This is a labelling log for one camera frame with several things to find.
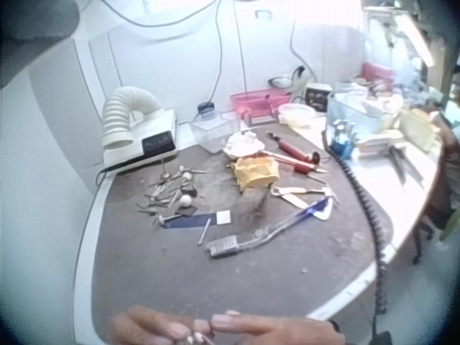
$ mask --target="dust extractor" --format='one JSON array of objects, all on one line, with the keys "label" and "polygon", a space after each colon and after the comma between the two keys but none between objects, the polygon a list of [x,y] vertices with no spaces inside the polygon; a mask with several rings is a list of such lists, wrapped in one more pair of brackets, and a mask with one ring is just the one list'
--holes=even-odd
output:
[{"label": "dust extractor", "polygon": [[[143,117],[130,122],[133,111]],[[114,174],[173,156],[176,118],[164,110],[146,90],[132,86],[117,88],[102,111],[104,172]]]}]

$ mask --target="dental lab workbench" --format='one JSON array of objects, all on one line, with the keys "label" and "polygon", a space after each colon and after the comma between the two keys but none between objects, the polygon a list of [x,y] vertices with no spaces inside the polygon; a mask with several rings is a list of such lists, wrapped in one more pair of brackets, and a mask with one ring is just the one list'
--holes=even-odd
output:
[{"label": "dental lab workbench", "polygon": [[[324,127],[325,118],[318,117],[308,129],[270,124],[252,131],[266,150],[282,154],[265,134],[270,130],[306,152],[319,151],[325,157]],[[203,224],[183,229],[155,227],[152,218],[136,208],[143,190],[163,172],[160,164],[104,179],[88,215],[76,267],[74,330],[78,344],[107,343],[110,317],[132,305],[197,318],[237,310],[327,320],[373,282],[372,235],[358,200],[347,197],[353,190],[335,161],[321,165],[328,170],[326,174],[312,173],[327,180],[340,200],[333,202],[327,221],[311,217],[256,249],[211,259],[206,242],[264,228],[296,210],[270,195],[268,188],[247,189],[243,197],[223,152],[212,155],[196,145],[188,124],[178,128],[177,147],[178,156],[165,162],[168,172],[178,171],[181,165],[206,171],[194,176],[200,195],[194,201],[197,213],[229,211],[231,220],[222,225],[216,225],[215,219],[209,221],[205,244],[199,247]],[[384,157],[372,161],[352,157],[349,161],[379,217],[385,261],[390,265],[423,215],[438,174],[441,143],[427,155],[409,144],[406,156],[422,173],[423,186],[410,175],[402,186]],[[323,187],[281,165],[280,177],[277,187]]]}]

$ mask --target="toothbrush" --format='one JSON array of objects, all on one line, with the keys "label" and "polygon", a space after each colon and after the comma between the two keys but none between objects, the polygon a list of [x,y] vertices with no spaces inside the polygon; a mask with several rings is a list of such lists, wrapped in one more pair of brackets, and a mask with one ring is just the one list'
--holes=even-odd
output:
[{"label": "toothbrush", "polygon": [[294,216],[289,217],[281,221],[280,223],[274,225],[273,227],[268,227],[265,229],[265,235],[252,239],[250,241],[238,242],[238,238],[234,235],[224,237],[223,239],[217,239],[211,241],[206,245],[206,249],[209,250],[209,254],[212,258],[227,256],[231,254],[238,254],[244,250],[253,249],[267,242],[271,241],[278,234],[282,233],[284,230],[289,229],[291,226],[294,226],[301,221],[310,218],[314,212],[322,211],[328,204],[330,196],[326,196],[324,199],[312,203],[308,208],[296,213]]}]

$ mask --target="fingernail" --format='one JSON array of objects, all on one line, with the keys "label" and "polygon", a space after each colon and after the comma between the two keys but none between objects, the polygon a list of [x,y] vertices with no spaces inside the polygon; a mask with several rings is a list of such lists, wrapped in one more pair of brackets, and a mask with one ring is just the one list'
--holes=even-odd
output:
[{"label": "fingernail", "polygon": [[228,326],[231,323],[232,317],[230,315],[213,315],[211,322],[215,326]]},{"label": "fingernail", "polygon": [[201,320],[199,318],[194,320],[193,326],[195,327],[195,331],[200,332],[200,333],[209,333],[211,331],[209,322],[206,320]]},{"label": "fingernail", "polygon": [[168,326],[169,333],[177,339],[183,339],[191,334],[190,329],[178,322],[172,322]]},{"label": "fingernail", "polygon": [[153,336],[149,339],[148,345],[173,345],[173,341],[162,336]]}]

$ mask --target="coiled cable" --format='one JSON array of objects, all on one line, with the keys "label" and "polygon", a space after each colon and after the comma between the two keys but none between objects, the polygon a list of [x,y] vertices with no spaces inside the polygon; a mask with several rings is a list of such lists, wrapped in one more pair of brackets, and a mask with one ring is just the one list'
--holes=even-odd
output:
[{"label": "coiled cable", "polygon": [[359,200],[359,203],[366,216],[367,223],[371,229],[372,239],[374,242],[375,262],[377,266],[377,274],[375,278],[375,305],[374,315],[372,316],[372,338],[377,337],[377,317],[387,313],[387,293],[386,293],[386,279],[387,279],[387,263],[384,261],[383,249],[385,247],[385,238],[383,235],[383,228],[380,225],[378,216],[374,210],[374,206],[370,201],[366,190],[358,182],[353,171],[338,154],[336,154],[328,145],[326,140],[326,130],[322,133],[323,145],[327,153],[339,164],[344,172],[347,180]]}]

